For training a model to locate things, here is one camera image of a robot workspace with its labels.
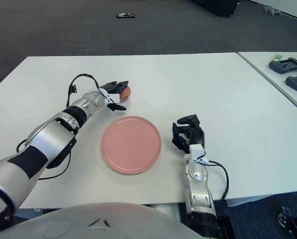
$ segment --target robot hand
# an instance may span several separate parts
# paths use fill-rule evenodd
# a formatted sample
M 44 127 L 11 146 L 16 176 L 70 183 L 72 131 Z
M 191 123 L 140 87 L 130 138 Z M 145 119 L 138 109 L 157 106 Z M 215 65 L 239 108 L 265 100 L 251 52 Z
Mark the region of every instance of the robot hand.
M 173 123 L 173 144 L 183 150 L 185 173 L 184 181 L 186 212 L 188 227 L 204 237 L 220 238 L 216 211 L 210 190 L 208 189 L 208 172 L 203 164 L 205 162 L 204 132 L 199 126 L 196 115 L 183 117 Z M 179 134 L 185 134 L 186 140 Z
M 129 96 L 128 82 L 108 83 L 99 88 L 91 75 L 80 74 L 70 84 L 69 97 L 76 93 L 73 82 L 80 76 L 92 78 L 97 90 L 84 94 L 71 105 L 68 100 L 65 110 L 32 131 L 22 151 L 0 160 L 0 230 L 9 226 L 11 216 L 29 195 L 43 170 L 59 166 L 68 156 L 77 142 L 75 135 L 97 110 L 103 106 L 113 111 L 126 110 L 116 103 Z

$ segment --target pink plate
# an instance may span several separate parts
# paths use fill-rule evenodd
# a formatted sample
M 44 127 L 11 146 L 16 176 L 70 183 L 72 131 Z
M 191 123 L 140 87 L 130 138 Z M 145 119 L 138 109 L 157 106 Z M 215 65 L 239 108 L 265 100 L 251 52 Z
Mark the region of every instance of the pink plate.
M 150 121 L 123 117 L 104 132 L 101 142 L 105 162 L 121 173 L 134 174 L 150 168 L 158 159 L 162 141 Z

